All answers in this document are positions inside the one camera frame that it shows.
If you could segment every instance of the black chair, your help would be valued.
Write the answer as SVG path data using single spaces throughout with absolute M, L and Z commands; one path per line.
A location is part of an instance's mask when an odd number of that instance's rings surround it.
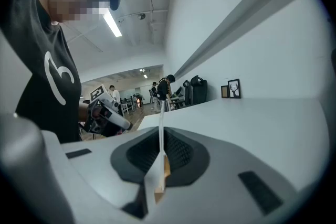
M 193 102 L 190 104 L 190 86 L 193 87 Z M 185 103 L 185 106 L 179 107 L 180 109 L 186 108 L 188 106 L 202 104 L 206 101 L 206 94 L 208 90 L 208 83 L 206 80 L 200 78 L 198 75 L 194 76 L 190 83 L 186 80 L 183 83 L 183 87 L 185 87 L 185 99 L 184 101 L 178 101 L 177 104 Z

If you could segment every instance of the black rubber pad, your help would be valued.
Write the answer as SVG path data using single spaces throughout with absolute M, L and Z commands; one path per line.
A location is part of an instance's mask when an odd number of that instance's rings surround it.
M 283 204 L 282 200 L 255 172 L 243 172 L 238 176 L 264 215 L 271 213 Z
M 66 153 L 65 155 L 67 155 L 68 159 L 71 159 L 71 158 L 79 157 L 79 156 L 82 156 L 82 155 L 85 155 L 91 152 L 92 152 L 91 150 L 89 150 L 88 148 L 85 148 L 84 150 L 69 152 L 69 153 Z

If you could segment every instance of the ceiling light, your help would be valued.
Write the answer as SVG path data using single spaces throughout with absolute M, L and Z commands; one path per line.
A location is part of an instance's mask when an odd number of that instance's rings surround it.
M 112 15 L 109 11 L 109 9 L 106 9 L 105 14 L 103 15 L 106 23 L 109 25 L 109 27 L 111 28 L 112 32 L 114 33 L 115 37 L 121 37 L 121 33 L 115 23 L 115 21 L 112 18 Z

